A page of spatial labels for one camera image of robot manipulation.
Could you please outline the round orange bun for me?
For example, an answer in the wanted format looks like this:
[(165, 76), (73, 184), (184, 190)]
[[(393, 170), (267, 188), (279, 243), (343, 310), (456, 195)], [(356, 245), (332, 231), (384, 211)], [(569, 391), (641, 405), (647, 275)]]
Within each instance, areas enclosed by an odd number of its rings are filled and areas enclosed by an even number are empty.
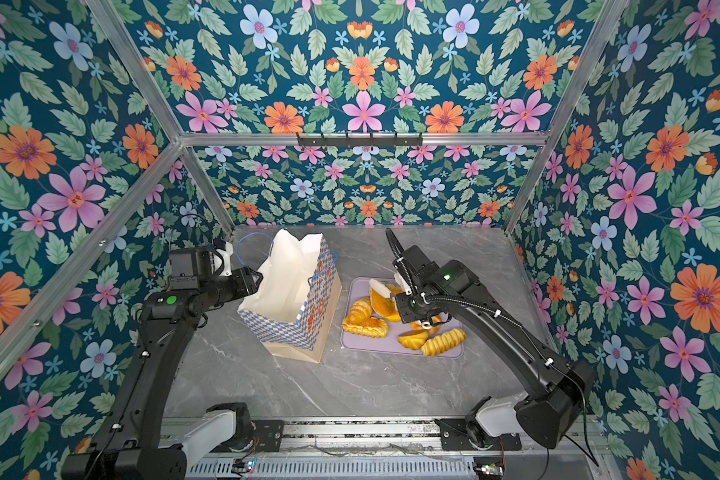
[(401, 316), (393, 298), (382, 296), (373, 288), (370, 289), (371, 307), (374, 313), (384, 320), (399, 323)]

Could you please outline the lavender plastic tray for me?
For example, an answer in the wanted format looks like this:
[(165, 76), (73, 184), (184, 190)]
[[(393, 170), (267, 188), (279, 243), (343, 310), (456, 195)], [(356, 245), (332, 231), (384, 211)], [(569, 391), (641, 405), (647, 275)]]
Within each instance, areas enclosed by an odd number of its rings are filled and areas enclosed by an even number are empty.
[[(364, 297), (369, 296), (370, 290), (370, 277), (357, 277), (352, 280), (348, 287), (348, 300), (347, 307), (345, 308), (345, 317), (349, 314), (352, 304)], [(398, 336), (408, 331), (414, 331), (410, 324), (403, 324), (400, 322), (387, 322), (389, 326), (389, 332), (384, 338), (371, 338), (362, 335), (356, 335), (348, 333), (342, 330), (340, 339), (341, 344), (344, 348), (362, 352), (372, 352), (380, 354), (390, 355), (403, 355), (409, 357), (422, 357), (422, 353), (418, 350), (411, 350), (405, 348), (398, 342)], [(459, 320), (453, 318), (450, 322), (441, 327), (437, 335), (442, 335), (445, 332), (454, 329), (462, 329), (463, 325)], [(447, 350), (439, 355), (437, 358), (445, 359), (456, 359), (463, 355), (465, 343), (461, 343), (454, 348)]]

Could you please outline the small croissant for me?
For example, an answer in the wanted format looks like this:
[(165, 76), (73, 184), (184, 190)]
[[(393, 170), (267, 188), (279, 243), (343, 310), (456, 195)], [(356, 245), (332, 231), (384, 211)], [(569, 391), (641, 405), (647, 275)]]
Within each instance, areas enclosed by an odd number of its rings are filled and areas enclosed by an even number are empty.
[(370, 319), (374, 314), (373, 307), (369, 297), (363, 297), (355, 301), (350, 307), (349, 314), (346, 318), (348, 324), (357, 324)]

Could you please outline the checkered paper bag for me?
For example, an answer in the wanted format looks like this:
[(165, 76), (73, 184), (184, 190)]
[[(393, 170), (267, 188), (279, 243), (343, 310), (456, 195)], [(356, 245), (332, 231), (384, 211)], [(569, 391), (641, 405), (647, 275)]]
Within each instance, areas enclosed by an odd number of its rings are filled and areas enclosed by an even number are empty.
[(256, 268), (263, 280), (237, 313), (271, 355), (318, 364), (342, 291), (339, 254), (321, 233), (298, 238), (286, 229), (252, 232), (237, 245), (256, 237), (269, 248)]

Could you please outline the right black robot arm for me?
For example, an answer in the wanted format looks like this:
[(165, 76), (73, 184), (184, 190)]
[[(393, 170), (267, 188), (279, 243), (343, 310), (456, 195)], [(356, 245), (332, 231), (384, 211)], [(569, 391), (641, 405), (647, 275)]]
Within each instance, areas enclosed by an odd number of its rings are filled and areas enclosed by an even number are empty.
[(523, 391), (490, 397), (468, 417), (484, 434), (524, 433), (554, 449), (588, 410), (596, 372), (583, 360), (568, 360), (507, 313), (476, 274), (451, 260), (393, 261), (403, 292), (393, 301), (405, 323), (445, 313), (466, 324), (519, 379)]

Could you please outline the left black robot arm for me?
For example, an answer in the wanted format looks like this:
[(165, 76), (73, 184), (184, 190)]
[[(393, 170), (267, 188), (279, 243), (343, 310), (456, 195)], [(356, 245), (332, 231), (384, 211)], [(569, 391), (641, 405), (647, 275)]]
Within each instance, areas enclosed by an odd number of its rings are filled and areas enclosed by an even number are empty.
[(219, 447), (246, 451), (255, 444), (248, 408), (218, 404), (183, 437), (161, 443), (165, 405), (183, 355), (207, 312), (258, 291), (262, 276), (249, 267), (229, 275), (181, 274), (151, 295), (139, 319), (134, 357), (116, 400), (83, 453), (71, 454), (64, 479), (183, 479)]

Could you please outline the ridged long bread roll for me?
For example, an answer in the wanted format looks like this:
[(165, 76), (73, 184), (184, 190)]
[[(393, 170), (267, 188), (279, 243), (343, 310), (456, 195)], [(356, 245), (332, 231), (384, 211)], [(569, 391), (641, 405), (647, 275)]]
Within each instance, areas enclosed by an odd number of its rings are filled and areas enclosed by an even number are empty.
[(467, 338), (461, 329), (452, 329), (428, 339), (419, 349), (426, 357), (435, 357), (461, 345)]

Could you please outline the small yellow bun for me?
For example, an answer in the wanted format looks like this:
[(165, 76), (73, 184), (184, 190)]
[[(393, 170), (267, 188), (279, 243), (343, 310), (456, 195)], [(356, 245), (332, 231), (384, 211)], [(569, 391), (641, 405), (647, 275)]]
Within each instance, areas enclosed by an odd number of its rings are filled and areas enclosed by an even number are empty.
[(397, 340), (402, 347), (417, 351), (429, 340), (429, 337), (426, 330), (414, 330), (400, 334)]

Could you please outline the braided flat pastry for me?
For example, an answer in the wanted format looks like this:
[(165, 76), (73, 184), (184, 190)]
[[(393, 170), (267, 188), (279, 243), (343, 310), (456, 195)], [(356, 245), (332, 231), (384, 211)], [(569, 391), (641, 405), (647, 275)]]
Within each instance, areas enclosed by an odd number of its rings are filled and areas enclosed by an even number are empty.
[(373, 316), (360, 320), (346, 318), (342, 322), (342, 329), (350, 334), (370, 338), (385, 338), (389, 333), (387, 321)]

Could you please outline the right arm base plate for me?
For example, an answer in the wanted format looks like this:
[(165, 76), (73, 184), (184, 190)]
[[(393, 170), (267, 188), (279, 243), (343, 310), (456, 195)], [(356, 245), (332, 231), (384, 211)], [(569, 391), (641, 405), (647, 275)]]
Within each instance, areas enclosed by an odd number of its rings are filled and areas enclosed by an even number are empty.
[(502, 451), (514, 452), (522, 449), (518, 434), (504, 434), (492, 437), (485, 433), (476, 422), (464, 418), (436, 418), (441, 448), (445, 451)]

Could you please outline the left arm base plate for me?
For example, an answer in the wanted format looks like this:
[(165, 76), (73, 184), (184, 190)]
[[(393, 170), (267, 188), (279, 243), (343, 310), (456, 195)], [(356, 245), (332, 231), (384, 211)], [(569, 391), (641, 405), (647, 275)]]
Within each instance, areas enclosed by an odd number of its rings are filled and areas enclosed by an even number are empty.
[(275, 453), (280, 451), (284, 437), (283, 420), (246, 421), (241, 427), (244, 453)]

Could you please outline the black hook rail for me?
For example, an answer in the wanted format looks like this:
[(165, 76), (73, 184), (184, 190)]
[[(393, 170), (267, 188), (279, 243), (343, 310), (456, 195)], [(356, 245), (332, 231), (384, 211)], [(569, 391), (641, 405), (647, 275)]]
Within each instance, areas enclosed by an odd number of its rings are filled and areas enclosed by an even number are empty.
[(419, 147), (424, 145), (422, 134), (369, 133), (369, 134), (297, 134), (297, 145), (300, 147)]

